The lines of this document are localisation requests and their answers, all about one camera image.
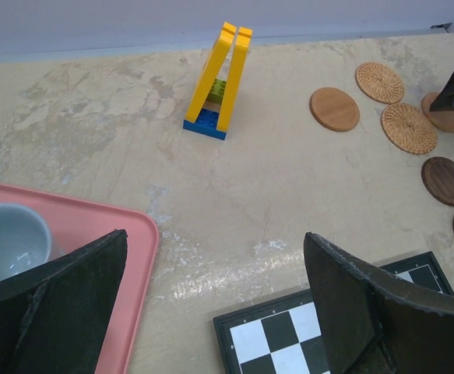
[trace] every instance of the yellow lego pillar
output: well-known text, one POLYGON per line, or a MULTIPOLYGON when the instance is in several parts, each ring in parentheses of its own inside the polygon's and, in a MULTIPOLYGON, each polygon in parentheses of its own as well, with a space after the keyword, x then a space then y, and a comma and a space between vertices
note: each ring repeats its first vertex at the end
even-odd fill
POLYGON ((235 97, 237 96, 239 83, 241 82, 242 70, 244 69, 244 63, 248 55, 249 44, 251 43, 251 37, 251 29, 239 27, 239 33, 237 35, 237 39, 235 40, 234 53, 232 54, 232 61, 230 63, 230 70, 228 71, 225 94, 223 95, 223 100, 221 102, 218 126, 216 127, 216 129, 219 131, 228 131, 232 112, 234 111, 235 97))
POLYGON ((216 42, 209 53, 209 57, 206 60, 206 64, 204 64, 204 67, 202 68, 199 81, 197 82, 194 94, 192 95, 192 100, 188 106, 187 113, 185 114, 185 120, 195 122, 199 116, 199 112, 206 101, 209 90, 211 89, 218 72, 220 72, 223 61, 227 57, 228 51, 234 41, 236 31, 237 27, 234 25, 231 25, 228 22, 223 24, 220 36, 216 39, 216 42))

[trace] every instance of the checkerboard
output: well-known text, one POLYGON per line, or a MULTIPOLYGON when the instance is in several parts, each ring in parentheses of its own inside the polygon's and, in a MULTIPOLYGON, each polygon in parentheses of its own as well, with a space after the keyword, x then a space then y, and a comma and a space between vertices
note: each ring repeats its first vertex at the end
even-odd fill
MULTIPOLYGON (((432 252, 382 269, 454 296, 432 252)), ((215 318, 227 374, 329 374, 310 290, 215 318)))

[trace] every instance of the pink plastic tray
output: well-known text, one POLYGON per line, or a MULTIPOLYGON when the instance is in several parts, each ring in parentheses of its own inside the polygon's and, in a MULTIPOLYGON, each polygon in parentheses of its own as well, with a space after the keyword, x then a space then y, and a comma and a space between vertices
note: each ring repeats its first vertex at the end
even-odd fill
POLYGON ((47 221, 55 241, 71 252, 116 228, 128 233, 125 273, 107 328, 96 374, 124 374, 159 242, 156 224, 144 213, 0 184, 0 203, 20 203, 47 221))

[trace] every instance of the black square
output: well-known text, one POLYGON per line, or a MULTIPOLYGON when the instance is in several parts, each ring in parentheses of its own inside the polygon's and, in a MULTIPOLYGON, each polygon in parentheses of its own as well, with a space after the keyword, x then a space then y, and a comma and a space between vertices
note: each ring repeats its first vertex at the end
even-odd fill
POLYGON ((265 331, 270 352, 290 347, 299 342, 289 312, 262 319, 261 324, 265 331))
POLYGON ((322 374, 329 371, 322 337, 314 337, 304 341, 301 343, 301 349, 311 374, 322 374))
POLYGON ((241 364, 242 374, 276 374, 271 355, 265 355, 241 364))
POLYGON ((419 267, 409 271, 412 281, 419 286, 429 288, 433 291, 440 292, 438 282, 436 282, 435 276, 429 269, 429 266, 419 267))

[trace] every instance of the blue lego base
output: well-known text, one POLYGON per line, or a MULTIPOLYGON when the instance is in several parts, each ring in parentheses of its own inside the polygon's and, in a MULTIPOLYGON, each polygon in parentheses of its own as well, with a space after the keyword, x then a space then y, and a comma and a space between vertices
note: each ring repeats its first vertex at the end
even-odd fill
POLYGON ((198 132, 199 134, 211 136, 219 140, 225 140, 226 132, 216 130, 218 124, 218 116, 220 114, 215 111, 201 109, 199 117, 195 123, 189 122, 186 119, 183 121, 183 128, 185 130, 198 132))

